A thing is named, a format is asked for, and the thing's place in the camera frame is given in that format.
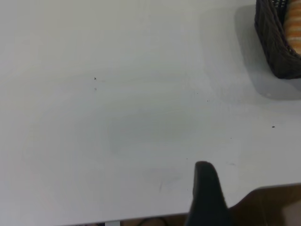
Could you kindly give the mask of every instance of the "wooden floor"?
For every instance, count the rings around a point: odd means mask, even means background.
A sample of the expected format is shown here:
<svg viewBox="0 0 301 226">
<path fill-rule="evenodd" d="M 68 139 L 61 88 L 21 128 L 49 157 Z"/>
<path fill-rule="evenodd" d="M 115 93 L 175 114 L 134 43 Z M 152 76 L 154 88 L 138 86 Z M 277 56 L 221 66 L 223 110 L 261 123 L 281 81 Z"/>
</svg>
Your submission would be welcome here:
<svg viewBox="0 0 301 226">
<path fill-rule="evenodd" d="M 264 188 L 251 192 L 230 209 L 237 226 L 301 226 L 301 185 Z M 186 215 L 164 217 L 169 226 L 183 226 Z M 121 222 L 137 226 L 142 219 Z M 164 226 L 152 219 L 142 226 Z"/>
</svg>

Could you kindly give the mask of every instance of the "black object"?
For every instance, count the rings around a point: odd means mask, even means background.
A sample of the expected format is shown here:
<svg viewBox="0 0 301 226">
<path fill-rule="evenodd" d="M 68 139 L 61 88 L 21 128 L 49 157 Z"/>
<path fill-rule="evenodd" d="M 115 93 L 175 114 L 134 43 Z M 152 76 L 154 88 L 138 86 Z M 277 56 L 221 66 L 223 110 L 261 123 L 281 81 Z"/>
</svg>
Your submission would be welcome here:
<svg viewBox="0 0 301 226">
<path fill-rule="evenodd" d="M 185 226 L 233 226 L 214 166 L 195 165 L 193 201 Z"/>
</svg>

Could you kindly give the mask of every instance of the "cable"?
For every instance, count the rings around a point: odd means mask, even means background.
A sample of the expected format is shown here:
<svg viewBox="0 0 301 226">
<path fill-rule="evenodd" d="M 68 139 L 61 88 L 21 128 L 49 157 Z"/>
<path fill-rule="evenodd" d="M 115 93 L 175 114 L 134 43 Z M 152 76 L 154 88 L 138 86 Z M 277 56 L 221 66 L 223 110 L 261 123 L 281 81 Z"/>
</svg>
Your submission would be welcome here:
<svg viewBox="0 0 301 226">
<path fill-rule="evenodd" d="M 162 218 L 162 217 L 159 217 L 159 218 L 146 218 L 144 220 L 142 220 L 139 224 L 137 224 L 136 226 L 142 226 L 143 224 L 145 224 L 146 222 L 150 221 L 150 220 L 154 220 L 154 219 L 158 219 L 158 220 L 161 220 L 164 224 L 164 226 L 169 226 L 168 222 Z"/>
</svg>

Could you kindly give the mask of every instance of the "wicker basket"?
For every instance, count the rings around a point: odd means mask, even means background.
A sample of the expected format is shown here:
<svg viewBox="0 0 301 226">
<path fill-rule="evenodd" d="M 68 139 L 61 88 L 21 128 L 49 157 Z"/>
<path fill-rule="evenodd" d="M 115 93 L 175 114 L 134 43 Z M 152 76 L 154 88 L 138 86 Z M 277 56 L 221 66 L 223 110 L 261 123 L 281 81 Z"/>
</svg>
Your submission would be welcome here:
<svg viewBox="0 0 301 226">
<path fill-rule="evenodd" d="M 255 28 L 272 72 L 280 79 L 301 78 L 301 56 L 285 39 L 282 24 L 288 0 L 257 0 Z"/>
</svg>

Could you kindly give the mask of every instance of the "table surface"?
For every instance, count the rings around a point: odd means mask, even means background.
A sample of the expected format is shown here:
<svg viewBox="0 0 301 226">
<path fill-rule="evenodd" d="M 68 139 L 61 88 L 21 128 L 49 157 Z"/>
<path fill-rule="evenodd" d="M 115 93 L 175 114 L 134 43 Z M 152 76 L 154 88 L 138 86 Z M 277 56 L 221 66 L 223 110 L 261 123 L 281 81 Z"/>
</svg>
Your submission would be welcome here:
<svg viewBox="0 0 301 226">
<path fill-rule="evenodd" d="M 197 161 L 232 206 L 301 182 L 301 80 L 278 80 L 255 0 L 6 0 L 0 225 L 187 212 Z"/>
</svg>

